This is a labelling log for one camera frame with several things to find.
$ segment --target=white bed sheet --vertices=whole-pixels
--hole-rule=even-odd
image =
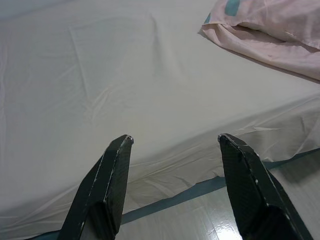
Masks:
[[[125,212],[223,175],[219,133],[270,161],[320,146],[320,85],[197,34],[214,3],[73,0],[0,22],[0,239],[60,229],[122,134]]]

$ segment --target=fitted sheet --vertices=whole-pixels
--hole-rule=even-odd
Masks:
[[[59,230],[130,134],[124,212],[223,175],[217,136],[281,161],[320,145],[320,85],[198,34],[214,1],[73,0],[0,22],[0,239]]]

